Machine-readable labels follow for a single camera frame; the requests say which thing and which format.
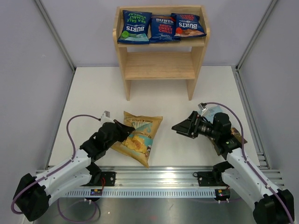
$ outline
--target white table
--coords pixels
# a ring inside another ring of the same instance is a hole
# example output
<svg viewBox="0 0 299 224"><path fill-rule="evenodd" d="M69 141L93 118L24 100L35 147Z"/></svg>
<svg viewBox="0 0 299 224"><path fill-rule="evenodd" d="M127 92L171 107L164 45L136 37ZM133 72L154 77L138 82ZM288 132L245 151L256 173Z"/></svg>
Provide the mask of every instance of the white table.
<svg viewBox="0 0 299 224"><path fill-rule="evenodd" d="M193 140L171 130L173 125L186 119L193 110L198 110L197 104L210 101L227 105L239 116L248 141L245 150L252 161L259 165L231 67L203 66L192 101L188 100L185 85L184 80L132 81L131 100L127 101L118 67L77 68L49 165L57 165L72 154L65 128L69 118L77 114L100 117L106 110L110 111L113 119L120 122L123 121L123 111L134 115L164 117L154 138L149 156L150 167L213 166L224 160L216 154L207 137L199 136ZM240 129L232 115L230 119L233 126ZM98 129L99 122L92 118L77 118L70 124L70 132L77 148ZM141 166L138 161L112 149L96 164L113 167Z"/></svg>

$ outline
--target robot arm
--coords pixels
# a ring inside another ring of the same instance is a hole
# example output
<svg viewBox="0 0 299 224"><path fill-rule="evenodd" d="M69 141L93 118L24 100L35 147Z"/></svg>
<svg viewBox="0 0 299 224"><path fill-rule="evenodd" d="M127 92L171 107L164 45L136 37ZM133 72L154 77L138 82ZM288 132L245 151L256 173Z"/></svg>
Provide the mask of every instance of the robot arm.
<svg viewBox="0 0 299 224"><path fill-rule="evenodd" d="M38 219L53 202L70 190L100 182L101 169L94 162L103 157L115 142L124 141L134 131L133 127L107 115L107 112L102 115L102 126L98 132L85 141L71 158L36 176L26 174L21 178L14 199L17 198L15 203L28 221Z"/></svg>
<svg viewBox="0 0 299 224"><path fill-rule="evenodd" d="M204 104L200 104L199 108L206 110ZM226 161L213 166L210 176L220 186L228 185L241 196L252 209L257 224L288 224L290 219L294 221L292 194L272 183L242 150L242 144L231 132L227 114L215 114L213 123L210 123L193 111L188 119L173 126L172 130L193 139L201 134L212 141L217 154Z"/></svg>

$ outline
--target yellow chip bag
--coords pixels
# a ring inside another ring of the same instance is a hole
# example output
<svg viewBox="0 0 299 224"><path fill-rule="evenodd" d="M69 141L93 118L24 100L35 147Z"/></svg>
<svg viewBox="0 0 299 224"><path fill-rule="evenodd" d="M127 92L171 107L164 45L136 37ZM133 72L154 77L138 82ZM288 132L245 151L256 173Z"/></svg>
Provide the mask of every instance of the yellow chip bag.
<svg viewBox="0 0 299 224"><path fill-rule="evenodd" d="M145 167L149 167L148 160L151 146L163 117L135 116L123 113L124 124L135 128L123 142L116 142L112 149L138 160Z"/></svg>

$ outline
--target green circle on bag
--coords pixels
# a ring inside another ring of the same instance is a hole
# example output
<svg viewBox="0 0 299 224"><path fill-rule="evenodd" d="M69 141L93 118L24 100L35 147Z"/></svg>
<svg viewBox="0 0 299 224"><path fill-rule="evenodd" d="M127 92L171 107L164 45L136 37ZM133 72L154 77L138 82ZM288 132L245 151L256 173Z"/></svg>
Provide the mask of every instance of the green circle on bag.
<svg viewBox="0 0 299 224"><path fill-rule="evenodd" d="M124 38L127 38L127 37L129 37L129 32L128 31L123 31L121 36L124 37Z"/></svg>

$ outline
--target blue chip bag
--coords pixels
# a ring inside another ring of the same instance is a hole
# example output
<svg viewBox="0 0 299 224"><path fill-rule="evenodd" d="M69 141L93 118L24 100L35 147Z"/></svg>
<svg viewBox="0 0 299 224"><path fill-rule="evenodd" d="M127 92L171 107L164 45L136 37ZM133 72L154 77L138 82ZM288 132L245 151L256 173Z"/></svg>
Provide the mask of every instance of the blue chip bag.
<svg viewBox="0 0 299 224"><path fill-rule="evenodd" d="M123 10L124 25L118 42L149 44L147 36L152 13Z"/></svg>
<svg viewBox="0 0 299 224"><path fill-rule="evenodd" d="M175 37L175 19L170 15L153 15L151 17L151 38L149 42L159 43L167 41L179 41L180 37Z"/></svg>
<svg viewBox="0 0 299 224"><path fill-rule="evenodd" d="M176 19L176 34L180 37L206 36L199 23L199 16L193 14L171 14Z"/></svg>

